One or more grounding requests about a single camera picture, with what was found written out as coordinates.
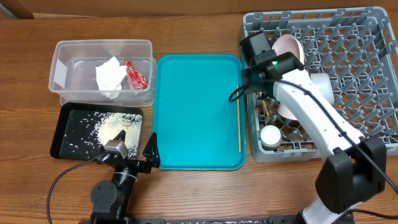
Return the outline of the white napkin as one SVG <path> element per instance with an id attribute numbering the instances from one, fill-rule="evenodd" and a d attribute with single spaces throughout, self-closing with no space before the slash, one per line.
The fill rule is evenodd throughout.
<path id="1" fill-rule="evenodd" d="M 112 92 L 103 93 L 110 100 L 119 96 L 119 90 L 122 89 L 121 83 L 127 75 L 127 66 L 120 65 L 116 57 L 112 57 L 104 64 L 96 67 L 96 82 L 99 90 L 112 90 Z"/>

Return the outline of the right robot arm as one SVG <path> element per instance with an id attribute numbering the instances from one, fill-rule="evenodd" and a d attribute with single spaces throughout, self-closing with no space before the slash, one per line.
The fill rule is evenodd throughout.
<path id="1" fill-rule="evenodd" d="M 274 43 L 262 31 L 239 42 L 247 67 L 241 94 L 263 91 L 282 103 L 315 143 L 323 167 L 315 181 L 316 200 L 297 223 L 338 223 L 356 206 L 385 189 L 386 145 L 364 137 L 319 92 L 304 69 L 302 44 L 292 35 Z"/>

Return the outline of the wooden chopstick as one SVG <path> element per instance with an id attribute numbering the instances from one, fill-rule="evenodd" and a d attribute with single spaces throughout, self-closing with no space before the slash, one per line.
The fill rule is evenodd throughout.
<path id="1" fill-rule="evenodd" d="M 269 118 L 270 117 L 270 113 L 269 113 L 269 110 L 268 110 L 266 102 L 265 102 L 265 96 L 264 96 L 264 94 L 261 91 L 259 92 L 259 96 L 260 96 L 260 100 L 261 100 L 261 103 L 262 103 L 263 111 L 264 111 L 266 117 Z"/>
<path id="2" fill-rule="evenodd" d="M 238 120 L 238 152 L 241 153 L 241 122 L 240 122 L 240 103 L 239 103 L 239 85 L 236 85 L 236 106 L 237 106 L 237 120 Z"/>

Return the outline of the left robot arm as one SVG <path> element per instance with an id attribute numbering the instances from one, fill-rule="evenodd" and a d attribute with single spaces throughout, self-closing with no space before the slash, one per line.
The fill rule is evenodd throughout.
<path id="1" fill-rule="evenodd" d="M 138 173 L 149 174 L 153 168 L 160 167 L 157 134 L 152 133 L 143 151 L 145 160 L 129 159 L 125 145 L 126 132 L 109 140 L 100 148 L 97 163 L 114 168 L 111 180 L 97 183 L 91 191 L 93 212 L 90 223 L 136 223 L 127 209 Z"/>

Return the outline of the red snack wrapper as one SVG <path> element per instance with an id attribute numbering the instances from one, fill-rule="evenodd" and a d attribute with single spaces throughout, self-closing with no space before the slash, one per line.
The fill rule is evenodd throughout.
<path id="1" fill-rule="evenodd" d="M 144 90 L 148 87 L 148 82 L 141 72 L 135 69 L 132 61 L 124 60 L 127 71 L 127 81 L 130 89 Z"/>

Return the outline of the rice pile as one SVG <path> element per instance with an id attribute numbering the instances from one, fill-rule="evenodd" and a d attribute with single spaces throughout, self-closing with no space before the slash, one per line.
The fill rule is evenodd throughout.
<path id="1" fill-rule="evenodd" d="M 127 158 L 135 159 L 139 146 L 143 116 L 132 115 L 123 117 L 121 113 L 111 115 L 106 118 L 104 123 L 96 128 L 98 132 L 100 147 L 104 146 L 109 140 L 112 140 L 121 131 L 125 130 L 125 145 L 128 149 Z"/>

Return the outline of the grey bowl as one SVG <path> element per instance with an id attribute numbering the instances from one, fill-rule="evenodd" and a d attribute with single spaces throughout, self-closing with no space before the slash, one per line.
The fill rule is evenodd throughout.
<path id="1" fill-rule="evenodd" d="M 333 90 L 331 87 L 331 82 L 327 73 L 312 73 L 310 74 L 310 79 L 313 84 L 317 87 L 318 91 L 324 96 L 324 98 L 333 104 L 335 98 L 333 95 Z"/>

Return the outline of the white paper cup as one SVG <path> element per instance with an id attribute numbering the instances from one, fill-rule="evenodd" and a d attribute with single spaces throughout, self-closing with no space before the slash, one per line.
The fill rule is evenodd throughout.
<path id="1" fill-rule="evenodd" d="M 280 129 L 274 125 L 267 125 L 261 129 L 260 140 L 263 149 L 276 150 L 282 142 Z"/>

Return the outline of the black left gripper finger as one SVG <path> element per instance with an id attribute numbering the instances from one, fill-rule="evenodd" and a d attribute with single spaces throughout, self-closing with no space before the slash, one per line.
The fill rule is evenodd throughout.
<path id="1" fill-rule="evenodd" d="M 150 174 L 152 168 L 160 167 L 160 154 L 155 132 L 151 134 L 142 155 L 146 158 L 144 161 L 144 173 Z"/>
<path id="2" fill-rule="evenodd" d="M 116 141 L 117 143 L 124 143 L 126 138 L 126 132 L 125 130 L 121 130 L 116 137 L 113 139 L 113 141 Z"/>

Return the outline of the pink bowl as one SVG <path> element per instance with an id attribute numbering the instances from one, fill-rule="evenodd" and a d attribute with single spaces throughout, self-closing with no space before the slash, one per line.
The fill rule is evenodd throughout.
<path id="1" fill-rule="evenodd" d="M 278 114 L 285 118 L 285 119 L 290 119 L 293 121 L 297 121 L 297 118 L 293 115 L 293 113 L 282 103 L 279 103 L 279 107 L 277 109 Z"/>

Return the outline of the white round plate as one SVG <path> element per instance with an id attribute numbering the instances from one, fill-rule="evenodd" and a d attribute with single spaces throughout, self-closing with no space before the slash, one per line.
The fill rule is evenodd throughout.
<path id="1" fill-rule="evenodd" d="M 274 50 L 277 55 L 291 52 L 300 60 L 302 64 L 305 62 L 305 54 L 302 44 L 290 34 L 285 34 L 278 38 L 274 42 L 272 50 Z"/>

